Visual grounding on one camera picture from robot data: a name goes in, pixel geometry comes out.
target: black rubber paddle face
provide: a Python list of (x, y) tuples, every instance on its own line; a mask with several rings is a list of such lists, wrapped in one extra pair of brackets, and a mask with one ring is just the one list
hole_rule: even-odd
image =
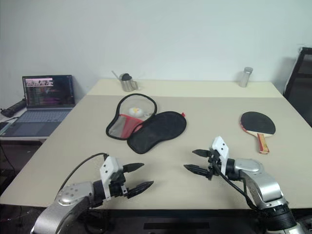
[(242, 115), (240, 121), (242, 127), (246, 131), (271, 135), (275, 133), (275, 125), (273, 121), (262, 113), (253, 111), (246, 112)]

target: black object on desk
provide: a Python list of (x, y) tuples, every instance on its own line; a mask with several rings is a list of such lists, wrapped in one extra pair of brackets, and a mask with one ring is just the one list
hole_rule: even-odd
[(12, 117), (15, 115), (16, 112), (20, 111), (21, 109), (26, 107), (26, 100), (22, 99), (22, 101), (19, 101), (18, 103), (14, 104), (13, 106), (9, 107), (8, 109), (1, 110), (1, 114), (5, 117)]
[(177, 112), (166, 111), (141, 123), (138, 128), (130, 135), (127, 143), (137, 154), (144, 154), (158, 143), (182, 134), (186, 128), (186, 119)]
[(283, 95), (312, 127), (312, 48), (301, 49)]

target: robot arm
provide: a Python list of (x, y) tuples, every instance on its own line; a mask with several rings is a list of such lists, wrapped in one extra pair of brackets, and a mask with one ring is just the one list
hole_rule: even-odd
[(93, 183), (76, 183), (60, 190), (52, 205), (36, 220), (31, 234), (67, 233), (71, 223), (85, 210), (98, 207), (113, 196), (132, 198), (144, 192), (153, 181), (128, 189), (124, 185), (126, 179), (123, 174), (135, 171), (143, 165), (143, 163), (132, 163), (121, 166), (116, 158), (106, 157), (100, 168), (101, 180)]
[[(259, 213), (259, 218), (267, 228), (267, 234), (304, 234), (300, 224), (288, 207), (288, 203), (277, 181), (265, 172), (263, 165), (253, 159), (231, 159), (229, 148), (218, 136), (215, 138), (210, 150), (194, 150), (193, 153), (207, 157), (208, 169), (196, 165), (184, 167), (209, 180), (212, 176), (222, 176), (232, 187), (246, 197), (247, 204)], [(234, 185), (231, 180), (244, 183), (244, 191)], [(255, 205), (247, 195), (249, 189)]]

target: black bag trim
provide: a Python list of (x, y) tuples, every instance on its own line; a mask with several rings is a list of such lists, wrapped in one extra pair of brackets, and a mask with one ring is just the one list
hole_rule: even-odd
[(154, 112), (151, 114), (151, 116), (148, 117), (147, 120), (145, 120), (144, 122), (148, 121), (151, 117), (153, 117), (156, 113), (157, 113), (157, 104), (156, 102), (151, 99), (149, 96), (146, 96), (144, 94), (129, 94), (127, 96), (125, 96), (122, 100), (120, 100), (120, 102), (118, 103), (117, 105), (117, 109), (116, 109), (116, 114), (115, 114), (115, 117), (113, 118), (113, 120), (108, 124), (108, 126), (106, 127), (106, 135), (111, 137), (111, 138), (114, 138), (114, 139), (117, 139), (117, 140), (127, 140), (128, 138), (120, 138), (120, 137), (116, 137), (116, 136), (112, 136), (112, 135), (109, 135), (109, 129), (113, 126), (113, 124), (117, 121), (118, 117), (119, 117), (119, 110), (120, 110), (120, 106), (122, 104), (122, 102), (127, 99), (128, 97), (130, 96), (134, 96), (134, 95), (137, 95), (137, 96), (142, 96), (142, 97), (145, 97), (147, 98), (148, 100), (150, 100), (153, 104), (154, 104)]
[[(180, 116), (180, 117), (181, 117), (181, 119), (182, 119), (183, 122), (184, 122), (184, 128), (183, 128), (183, 130), (181, 131), (181, 133), (179, 134), (179, 135), (181, 135), (181, 134), (184, 132), (184, 130), (186, 129), (186, 119), (185, 119), (185, 117), (184, 117), (183, 115), (181, 115), (180, 113), (175, 112), (175, 111), (165, 111), (165, 112), (161, 112), (161, 113), (155, 115), (155, 117), (157, 117), (158, 115), (164, 114), (164, 113), (173, 113), (173, 114), (176, 114), (177, 116)], [(138, 128), (140, 125), (142, 125), (142, 127), (141, 127), (139, 130), (137, 130), (136, 132), (134, 132), (134, 131), (136, 130), (136, 128), (135, 128), (135, 129), (133, 130), (133, 132), (131, 133), (131, 135), (129, 136), (129, 138), (127, 139), (127, 144), (128, 144), (128, 146), (129, 146), (134, 152), (136, 152), (137, 154), (140, 154), (140, 155), (141, 155), (141, 154), (144, 154), (144, 153), (148, 152), (151, 148), (153, 148), (155, 145), (157, 145), (158, 143), (160, 143), (160, 142), (162, 142), (162, 141), (165, 141), (165, 140), (163, 140), (163, 139), (160, 139), (160, 140), (156, 141), (154, 144), (150, 145), (150, 147), (149, 147), (145, 152), (137, 152), (136, 149), (129, 143), (129, 140), (130, 140), (131, 138), (135, 137), (136, 134), (139, 134), (141, 131), (143, 131), (143, 130), (144, 130), (144, 127), (145, 127), (146, 125), (149, 125), (149, 124), (150, 124), (151, 122), (153, 122), (154, 120), (155, 120), (155, 118), (149, 118), (149, 119), (147, 119), (146, 121), (144, 121), (143, 123), (139, 124), (136, 128)], [(171, 140), (171, 139), (177, 138), (179, 135), (177, 135), (177, 136), (175, 136), (175, 137), (173, 137), (173, 138), (170, 138), (170, 139), (166, 139), (166, 140)]]

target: laptop screen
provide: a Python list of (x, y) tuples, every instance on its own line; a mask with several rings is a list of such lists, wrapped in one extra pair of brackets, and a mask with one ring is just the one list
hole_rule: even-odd
[(71, 75), (23, 77), (28, 108), (58, 108), (75, 105)]

